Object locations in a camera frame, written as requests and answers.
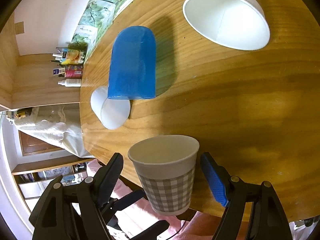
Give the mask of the grey checkered paper cup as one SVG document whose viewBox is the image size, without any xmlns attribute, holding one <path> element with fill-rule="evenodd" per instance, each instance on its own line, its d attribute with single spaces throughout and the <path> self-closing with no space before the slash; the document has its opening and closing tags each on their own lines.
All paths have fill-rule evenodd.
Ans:
<svg viewBox="0 0 320 240">
<path fill-rule="evenodd" d="M 164 216 L 188 210 L 199 142 L 186 135 L 159 135 L 128 151 L 152 209 Z"/>
</svg>

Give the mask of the plain white paper cup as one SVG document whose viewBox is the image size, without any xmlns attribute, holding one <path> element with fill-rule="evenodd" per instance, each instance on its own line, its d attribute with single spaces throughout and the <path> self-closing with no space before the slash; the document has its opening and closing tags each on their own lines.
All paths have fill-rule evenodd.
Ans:
<svg viewBox="0 0 320 240">
<path fill-rule="evenodd" d="M 121 127 L 129 117 L 131 104 L 128 99 L 108 99 L 108 87 L 100 86 L 91 95 L 91 109 L 103 126 L 114 130 Z"/>
</svg>

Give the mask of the blue plastic cup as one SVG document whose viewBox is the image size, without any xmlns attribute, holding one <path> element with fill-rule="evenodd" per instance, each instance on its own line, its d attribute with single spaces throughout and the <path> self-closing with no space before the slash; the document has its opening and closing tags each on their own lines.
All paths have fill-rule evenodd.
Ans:
<svg viewBox="0 0 320 240">
<path fill-rule="evenodd" d="M 111 54 L 108 98 L 117 100 L 156 97 L 156 40 L 144 26 L 123 29 Z"/>
</svg>

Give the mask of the brown banded paper cup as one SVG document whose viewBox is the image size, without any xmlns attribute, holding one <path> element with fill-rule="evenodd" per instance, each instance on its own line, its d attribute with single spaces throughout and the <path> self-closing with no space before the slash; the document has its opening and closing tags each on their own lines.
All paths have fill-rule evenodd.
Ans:
<svg viewBox="0 0 320 240">
<path fill-rule="evenodd" d="M 237 50 L 259 50 L 270 40 L 260 0 L 185 0 L 183 14 L 208 40 Z"/>
</svg>

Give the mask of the pink cloth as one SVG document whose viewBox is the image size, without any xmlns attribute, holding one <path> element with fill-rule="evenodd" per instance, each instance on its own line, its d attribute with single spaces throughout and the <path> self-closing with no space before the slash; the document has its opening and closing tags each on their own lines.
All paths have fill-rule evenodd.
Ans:
<svg viewBox="0 0 320 240">
<path fill-rule="evenodd" d="M 145 198 L 140 199 L 122 211 L 116 212 L 120 228 L 131 238 L 149 228 L 159 220 L 166 220 L 170 226 L 160 239 L 212 239 L 221 218 L 197 211 L 185 222 L 175 216 L 166 217 L 153 211 Z"/>
</svg>

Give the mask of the white drawer cabinet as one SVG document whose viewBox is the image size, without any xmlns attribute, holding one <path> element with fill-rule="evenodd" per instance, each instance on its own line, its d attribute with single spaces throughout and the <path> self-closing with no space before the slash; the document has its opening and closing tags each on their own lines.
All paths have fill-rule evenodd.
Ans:
<svg viewBox="0 0 320 240">
<path fill-rule="evenodd" d="M 18 164 L 11 174 L 27 209 L 33 211 L 40 196 L 53 179 L 62 176 L 61 183 L 64 186 L 78 184 L 87 177 L 87 164 L 92 160 L 70 155 Z"/>
</svg>

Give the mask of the white lace cloth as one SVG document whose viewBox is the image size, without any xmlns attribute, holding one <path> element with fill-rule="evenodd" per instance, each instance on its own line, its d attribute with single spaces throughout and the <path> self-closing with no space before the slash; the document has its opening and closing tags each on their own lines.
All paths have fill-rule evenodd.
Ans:
<svg viewBox="0 0 320 240">
<path fill-rule="evenodd" d="M 15 127 L 79 158 L 92 158 L 84 147 L 79 104 L 33 107 L 25 117 L 14 117 Z"/>
</svg>

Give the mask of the white spray bottle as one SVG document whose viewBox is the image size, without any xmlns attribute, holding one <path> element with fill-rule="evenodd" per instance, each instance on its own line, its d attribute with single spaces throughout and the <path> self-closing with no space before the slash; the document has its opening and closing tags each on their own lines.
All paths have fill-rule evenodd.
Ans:
<svg viewBox="0 0 320 240">
<path fill-rule="evenodd" d="M 65 87 L 81 87 L 81 79 L 65 79 L 59 81 L 58 84 Z"/>
</svg>

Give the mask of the wooden bookshelf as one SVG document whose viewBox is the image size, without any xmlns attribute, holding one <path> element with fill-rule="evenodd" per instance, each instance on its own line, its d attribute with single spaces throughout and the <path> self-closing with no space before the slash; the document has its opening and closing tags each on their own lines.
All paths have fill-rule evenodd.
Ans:
<svg viewBox="0 0 320 240">
<path fill-rule="evenodd" d="M 79 87 L 57 84 L 51 58 L 19 54 L 12 14 L 1 31 L 1 111 L 80 102 Z"/>
</svg>

